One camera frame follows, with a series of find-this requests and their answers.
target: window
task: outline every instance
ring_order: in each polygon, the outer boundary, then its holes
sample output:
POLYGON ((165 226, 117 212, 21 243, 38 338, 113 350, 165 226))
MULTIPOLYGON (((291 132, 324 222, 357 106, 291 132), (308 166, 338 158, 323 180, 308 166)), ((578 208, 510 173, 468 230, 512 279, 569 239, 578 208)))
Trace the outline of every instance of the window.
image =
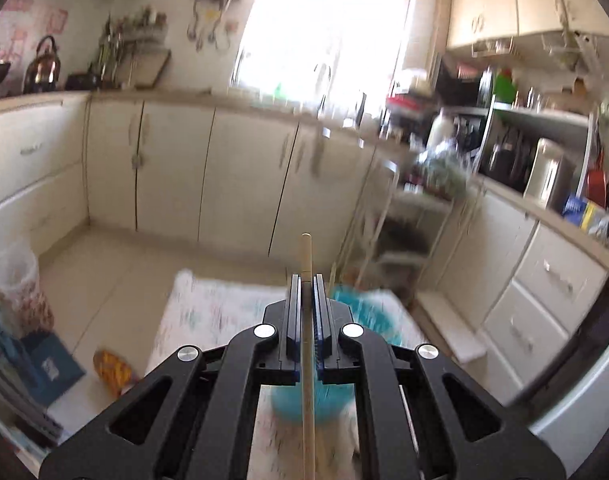
POLYGON ((347 116, 378 114, 405 44, 409 0, 256 0, 234 83, 347 116))

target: silver screw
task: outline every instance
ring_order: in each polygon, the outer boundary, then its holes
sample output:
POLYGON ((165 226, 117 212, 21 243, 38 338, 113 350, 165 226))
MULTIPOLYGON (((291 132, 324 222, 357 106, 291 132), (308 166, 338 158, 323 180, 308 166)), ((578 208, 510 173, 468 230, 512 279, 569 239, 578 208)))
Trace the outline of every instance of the silver screw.
POLYGON ((438 354, 440 354, 433 345, 422 345, 417 349, 417 353, 419 353, 421 357, 424 357, 424 359, 435 359, 438 354))
POLYGON ((178 359, 184 362, 193 361, 200 352, 194 346, 183 346, 180 350, 178 350, 178 359))
POLYGON ((342 333, 347 337, 360 337, 364 333, 364 328, 357 323, 349 323, 342 327, 342 333))
POLYGON ((273 325, 262 324, 255 327, 253 333, 256 335, 256 337, 266 339, 267 337, 271 337, 274 333, 276 333, 276 329, 273 325))

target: kettle handle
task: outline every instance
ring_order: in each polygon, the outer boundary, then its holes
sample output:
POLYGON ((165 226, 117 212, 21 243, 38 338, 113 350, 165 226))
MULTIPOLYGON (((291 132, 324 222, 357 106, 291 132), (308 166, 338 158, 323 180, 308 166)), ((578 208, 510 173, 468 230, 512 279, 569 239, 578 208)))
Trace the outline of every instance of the kettle handle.
POLYGON ((38 43, 38 48, 36 49, 36 54, 40 54, 40 49, 46 40, 51 40, 51 49, 54 51, 54 54, 57 54, 58 48, 56 47, 56 38, 51 35, 45 36, 42 38, 42 40, 40 40, 40 43, 38 43))

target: copper kettle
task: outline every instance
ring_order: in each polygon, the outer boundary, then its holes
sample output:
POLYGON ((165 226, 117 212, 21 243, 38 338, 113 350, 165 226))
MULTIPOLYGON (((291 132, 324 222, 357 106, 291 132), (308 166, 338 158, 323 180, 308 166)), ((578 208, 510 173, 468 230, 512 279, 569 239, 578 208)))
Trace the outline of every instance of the copper kettle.
POLYGON ((36 58, 29 64, 24 80, 25 94, 37 92, 52 92, 56 89, 60 77, 60 58, 53 36, 45 36, 38 43, 36 58), (51 40, 51 48, 47 47, 43 54, 40 50, 46 40, 51 40))

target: floor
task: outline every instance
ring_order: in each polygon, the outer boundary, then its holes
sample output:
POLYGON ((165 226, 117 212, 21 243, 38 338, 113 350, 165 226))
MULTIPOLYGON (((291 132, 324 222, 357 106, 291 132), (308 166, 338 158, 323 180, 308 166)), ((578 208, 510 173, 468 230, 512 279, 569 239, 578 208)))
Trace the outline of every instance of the floor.
POLYGON ((98 348, 143 374, 175 274, 259 285, 286 285, 286 269, 241 264, 196 250, 90 228, 41 268, 56 332, 86 375, 48 409, 67 434, 106 408, 112 397, 92 364, 98 348))

